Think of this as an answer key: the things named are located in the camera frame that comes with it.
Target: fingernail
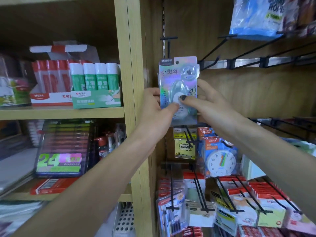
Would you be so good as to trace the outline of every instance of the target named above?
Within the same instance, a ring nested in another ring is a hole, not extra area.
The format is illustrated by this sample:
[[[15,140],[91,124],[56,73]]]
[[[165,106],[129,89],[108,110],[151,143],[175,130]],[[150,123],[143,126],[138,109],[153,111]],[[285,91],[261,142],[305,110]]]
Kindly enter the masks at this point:
[[[180,96],[181,100],[184,100],[186,98],[186,95]]]

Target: green glue stick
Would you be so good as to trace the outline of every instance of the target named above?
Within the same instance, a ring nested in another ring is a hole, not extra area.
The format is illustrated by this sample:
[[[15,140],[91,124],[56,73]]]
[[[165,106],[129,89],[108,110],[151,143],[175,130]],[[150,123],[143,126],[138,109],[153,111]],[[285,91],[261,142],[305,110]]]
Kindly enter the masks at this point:
[[[119,74],[118,74],[118,65],[116,63],[107,63],[107,81],[109,84],[109,90],[118,90],[119,89]]]
[[[93,63],[83,64],[84,78],[86,80],[87,91],[97,91],[97,76],[95,74],[95,67]]]
[[[85,91],[86,82],[84,80],[83,66],[80,63],[69,63],[69,67],[74,91]]]
[[[95,63],[95,73],[97,75],[98,90],[108,90],[107,71],[105,63]]]

